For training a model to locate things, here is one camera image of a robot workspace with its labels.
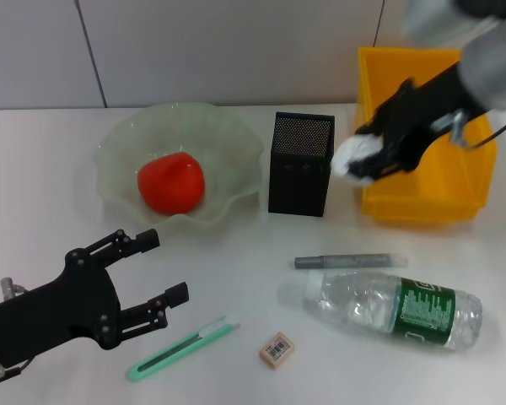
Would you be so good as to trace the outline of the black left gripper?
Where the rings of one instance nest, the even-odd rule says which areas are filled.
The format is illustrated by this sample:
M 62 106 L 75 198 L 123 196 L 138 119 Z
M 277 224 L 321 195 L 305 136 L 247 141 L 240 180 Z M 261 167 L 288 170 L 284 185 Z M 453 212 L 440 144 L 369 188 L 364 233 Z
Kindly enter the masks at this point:
M 106 270 L 123 258 L 157 247 L 155 229 L 135 237 L 119 229 L 84 248 L 84 253 L 69 253 L 55 280 L 0 303 L 0 364 L 12 367 L 75 338 L 90 338 L 111 350 L 122 338 L 166 328 L 166 310 L 189 300 L 185 282 L 121 311 Z

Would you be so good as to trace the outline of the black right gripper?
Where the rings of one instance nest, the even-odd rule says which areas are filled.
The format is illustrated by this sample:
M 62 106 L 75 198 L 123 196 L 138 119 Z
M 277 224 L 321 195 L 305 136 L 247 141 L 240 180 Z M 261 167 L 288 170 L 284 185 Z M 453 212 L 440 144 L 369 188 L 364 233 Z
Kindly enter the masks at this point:
M 464 87 L 458 67 L 453 64 L 419 87 L 411 78 L 406 79 L 373 118 L 355 130 L 360 136 L 381 136 L 382 150 L 350 163 L 347 174 L 375 182 L 400 171 L 413 171 L 427 148 L 447 133 L 432 129 L 434 122 L 459 110 L 467 113 L 470 121 L 485 114 L 487 109 Z

